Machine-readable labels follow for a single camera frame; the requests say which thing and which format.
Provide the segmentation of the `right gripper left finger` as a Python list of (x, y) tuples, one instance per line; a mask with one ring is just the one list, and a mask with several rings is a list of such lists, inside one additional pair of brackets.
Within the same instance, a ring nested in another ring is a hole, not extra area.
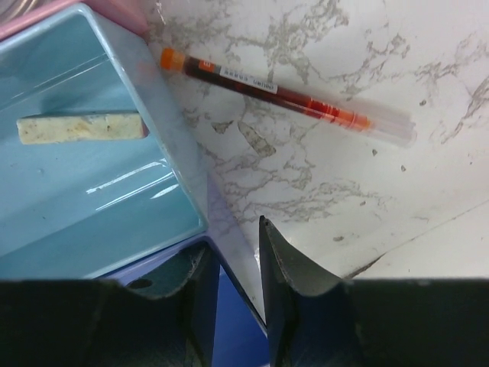
[(219, 261), (205, 242), (128, 285), (4, 281), (3, 366), (209, 366)]

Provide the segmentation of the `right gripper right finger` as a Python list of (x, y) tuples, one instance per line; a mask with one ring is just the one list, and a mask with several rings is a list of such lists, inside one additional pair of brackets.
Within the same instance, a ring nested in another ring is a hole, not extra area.
[(272, 366), (486, 366), (488, 282), (343, 280), (259, 221)]

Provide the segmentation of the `purple blue bin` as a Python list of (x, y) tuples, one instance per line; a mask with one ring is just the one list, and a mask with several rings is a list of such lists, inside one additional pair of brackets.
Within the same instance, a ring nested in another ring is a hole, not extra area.
[(104, 301), (87, 366), (267, 366), (267, 339), (207, 241)]

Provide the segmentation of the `beige eraser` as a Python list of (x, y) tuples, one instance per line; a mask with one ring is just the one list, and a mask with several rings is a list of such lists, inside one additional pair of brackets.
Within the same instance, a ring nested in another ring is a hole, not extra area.
[(137, 140), (149, 134), (137, 112), (34, 115), (17, 120), (17, 127), (24, 145)]

